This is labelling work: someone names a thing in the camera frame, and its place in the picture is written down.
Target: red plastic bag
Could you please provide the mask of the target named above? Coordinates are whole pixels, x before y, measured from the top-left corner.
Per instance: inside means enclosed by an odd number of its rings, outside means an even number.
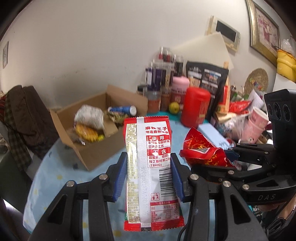
[[[233,166],[221,147],[215,147],[201,132],[193,127],[185,138],[180,156],[186,159],[189,166],[194,164]]]
[[[125,231],[184,226],[170,169],[172,132],[168,116],[124,120],[128,153]]]
[[[251,101],[249,100],[230,102],[229,112],[233,112],[240,115],[247,114],[249,111],[246,109],[248,108],[250,103]]]

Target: picture frame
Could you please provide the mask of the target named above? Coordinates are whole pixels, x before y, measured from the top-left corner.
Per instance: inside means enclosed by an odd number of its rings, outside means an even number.
[[[3,54],[2,54],[2,66],[5,68],[5,66],[8,63],[8,42],[5,44],[3,48]]]
[[[281,35],[276,22],[252,0],[246,0],[250,21],[250,46],[277,66]]]

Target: barcode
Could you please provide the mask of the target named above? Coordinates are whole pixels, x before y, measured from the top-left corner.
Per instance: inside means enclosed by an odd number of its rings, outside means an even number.
[[[159,183],[161,196],[176,195],[170,167],[159,169]]]
[[[201,149],[192,149],[194,151],[200,152],[200,153],[207,153],[209,148],[201,148]]]

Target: black camera module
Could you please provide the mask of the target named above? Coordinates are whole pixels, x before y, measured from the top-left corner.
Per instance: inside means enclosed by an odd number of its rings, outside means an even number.
[[[268,104],[268,106],[267,106],[267,111],[270,115],[272,115],[272,107],[270,104]]]
[[[283,114],[284,114],[285,120],[289,122],[291,119],[291,113],[290,113],[289,107],[286,104],[283,107]]]
[[[278,103],[274,103],[274,114],[278,119],[281,119],[281,110]]]

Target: blue box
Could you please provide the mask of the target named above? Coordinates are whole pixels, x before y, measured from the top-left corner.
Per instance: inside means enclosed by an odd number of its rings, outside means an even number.
[[[210,123],[200,124],[197,128],[215,147],[227,150],[230,143]]]

